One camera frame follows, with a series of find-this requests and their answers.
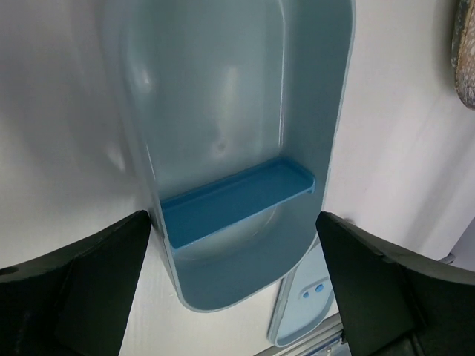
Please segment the light blue lunch box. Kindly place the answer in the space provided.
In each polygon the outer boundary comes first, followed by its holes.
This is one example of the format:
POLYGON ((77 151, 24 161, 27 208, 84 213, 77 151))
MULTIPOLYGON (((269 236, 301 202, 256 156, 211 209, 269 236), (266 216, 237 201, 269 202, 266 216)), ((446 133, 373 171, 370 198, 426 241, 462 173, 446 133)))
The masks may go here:
POLYGON ((227 309, 315 244, 354 1, 107 1, 108 81, 180 302, 227 309))

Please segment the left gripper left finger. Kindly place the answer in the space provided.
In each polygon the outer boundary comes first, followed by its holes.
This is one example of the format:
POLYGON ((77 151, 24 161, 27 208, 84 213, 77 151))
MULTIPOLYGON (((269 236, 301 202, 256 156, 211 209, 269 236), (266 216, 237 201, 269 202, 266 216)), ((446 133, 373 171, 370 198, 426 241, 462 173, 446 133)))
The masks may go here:
POLYGON ((151 232, 146 211, 1 269, 2 355, 118 355, 151 232))

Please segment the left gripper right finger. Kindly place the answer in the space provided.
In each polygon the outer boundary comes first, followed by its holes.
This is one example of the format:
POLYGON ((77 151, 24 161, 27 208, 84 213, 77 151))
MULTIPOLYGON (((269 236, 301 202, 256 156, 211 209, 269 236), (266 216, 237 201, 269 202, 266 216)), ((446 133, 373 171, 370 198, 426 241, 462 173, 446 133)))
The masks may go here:
POLYGON ((474 273, 322 211, 315 223, 352 355, 473 355, 474 273))

